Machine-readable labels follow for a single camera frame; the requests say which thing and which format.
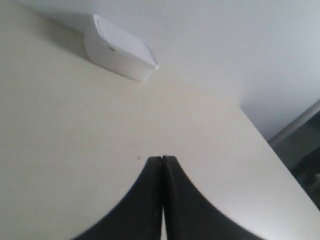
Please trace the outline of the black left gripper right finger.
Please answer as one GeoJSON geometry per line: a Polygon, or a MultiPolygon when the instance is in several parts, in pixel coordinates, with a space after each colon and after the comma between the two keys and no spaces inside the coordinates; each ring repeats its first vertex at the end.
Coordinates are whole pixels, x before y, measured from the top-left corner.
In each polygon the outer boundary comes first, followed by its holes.
{"type": "Polygon", "coordinates": [[[260,240],[213,206],[175,156],[162,159],[163,209],[168,240],[260,240]]]}

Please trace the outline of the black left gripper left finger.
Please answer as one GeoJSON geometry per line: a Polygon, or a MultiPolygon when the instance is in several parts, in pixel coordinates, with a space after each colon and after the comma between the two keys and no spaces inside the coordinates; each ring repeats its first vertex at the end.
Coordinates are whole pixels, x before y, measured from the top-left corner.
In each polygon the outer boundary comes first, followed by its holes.
{"type": "Polygon", "coordinates": [[[147,159],[121,201],[76,240],[160,240],[162,234],[162,158],[147,159]]]}

